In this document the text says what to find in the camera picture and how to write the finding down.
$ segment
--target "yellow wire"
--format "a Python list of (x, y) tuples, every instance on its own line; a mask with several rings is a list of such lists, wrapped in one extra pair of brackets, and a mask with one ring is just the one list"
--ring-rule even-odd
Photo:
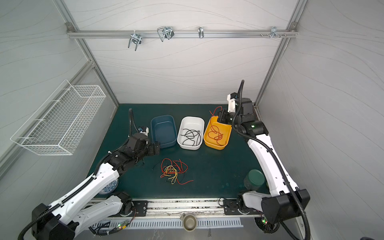
[(168, 167), (165, 168), (164, 170), (164, 173), (161, 175), (162, 176), (167, 176), (167, 177), (170, 177), (168, 178), (168, 180), (171, 180), (171, 184), (175, 184), (176, 183), (176, 180), (177, 180), (177, 170), (175, 169), (174, 166), (170, 165)]

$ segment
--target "gray wall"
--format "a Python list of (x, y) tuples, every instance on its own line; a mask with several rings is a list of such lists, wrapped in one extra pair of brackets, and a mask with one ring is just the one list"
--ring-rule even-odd
[(383, 12), (309, 0), (259, 105), (314, 239), (384, 238)]
[[(1, 156), (12, 145), (11, 135), (87, 59), (67, 37), (51, 0), (1, 1), (0, 23)], [(94, 70), (80, 84), (102, 87)], [(86, 177), (114, 110), (107, 96), (72, 156), (38, 156), (27, 150), (11, 156), (17, 160), (0, 180), (1, 239), (16, 239), (35, 206), (50, 203)]]

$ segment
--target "red wire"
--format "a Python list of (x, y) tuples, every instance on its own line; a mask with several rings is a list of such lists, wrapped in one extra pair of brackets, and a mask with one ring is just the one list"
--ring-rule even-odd
[[(185, 164), (184, 162), (182, 162), (180, 159), (179, 159), (178, 161), (172, 161), (172, 160), (170, 160), (169, 158), (164, 158), (163, 161), (161, 162), (161, 166), (160, 166), (160, 167), (161, 167), (161, 172), (163, 173), (163, 174), (160, 176), (161, 178), (163, 178), (163, 177), (165, 176), (164, 173), (166, 173), (165, 170), (164, 170), (164, 168), (167, 168), (167, 167), (168, 167), (168, 166), (163, 166), (164, 160), (169, 160), (173, 166), (176, 165), (176, 167), (179, 169), (179, 172), (177, 172), (177, 174), (185, 173), (185, 172), (188, 170), (188, 165)], [(186, 184), (186, 183), (193, 182), (193, 180), (189, 180), (188, 182), (180, 183), (178, 179), (176, 179), (176, 180), (177, 180), (177, 182), (178, 182), (180, 185), (184, 185), (184, 184)]]
[(215, 108), (215, 110), (214, 110), (213, 113), (209, 110), (209, 112), (212, 114), (212, 117), (215, 116), (215, 111), (216, 111), (218, 108), (221, 108), (220, 111), (223, 110), (223, 107), (222, 107), (222, 106), (218, 106), (217, 108)]
[[(213, 140), (216, 140), (217, 145), (219, 145), (219, 146), (225, 146), (225, 144), (227, 144), (227, 141), (225, 141), (225, 144), (224, 144), (224, 145), (221, 145), (221, 144), (219, 143), (219, 141), (223, 139), (223, 134), (220, 133), (220, 129), (219, 129), (218, 126), (212, 125), (211, 120), (212, 120), (212, 117), (211, 117), (211, 119), (209, 119), (209, 123), (211, 124), (211, 131), (208, 132), (208, 137), (212, 138)], [(217, 136), (215, 136), (215, 137), (211, 137), (211, 136), (209, 135), (211, 132), (213, 132), (214, 134), (217, 134)]]

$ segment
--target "metal hook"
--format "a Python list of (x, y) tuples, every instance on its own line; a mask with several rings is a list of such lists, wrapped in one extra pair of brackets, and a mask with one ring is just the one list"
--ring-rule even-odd
[(204, 37), (204, 29), (203, 29), (203, 27), (199, 27), (198, 28), (198, 31), (199, 31), (199, 38), (203, 38)]
[(157, 29), (157, 33), (160, 37), (160, 40), (163, 42), (164, 39), (167, 37), (168, 40), (170, 40), (174, 35), (175, 33), (173, 32), (173, 29), (171, 26), (162, 26), (162, 27), (159, 27)]
[(128, 42), (128, 48), (129, 48), (129, 46), (131, 45), (132, 42), (134, 44), (136, 44), (136, 46), (135, 46), (135, 51), (136, 51), (138, 45), (141, 44), (141, 36), (139, 34), (137, 34), (137, 33), (131, 34), (131, 38), (129, 39), (129, 42)]
[(273, 26), (271, 29), (271, 33), (268, 34), (269, 38), (281, 37), (281, 36), (277, 35), (276, 31), (277, 31), (277, 28), (275, 26)]

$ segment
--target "blue plastic tray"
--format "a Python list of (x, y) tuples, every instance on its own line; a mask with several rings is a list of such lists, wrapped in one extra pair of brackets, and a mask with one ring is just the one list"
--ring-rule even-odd
[(176, 144), (177, 130), (175, 119), (171, 115), (155, 117), (151, 120), (152, 142), (160, 142), (160, 148)]

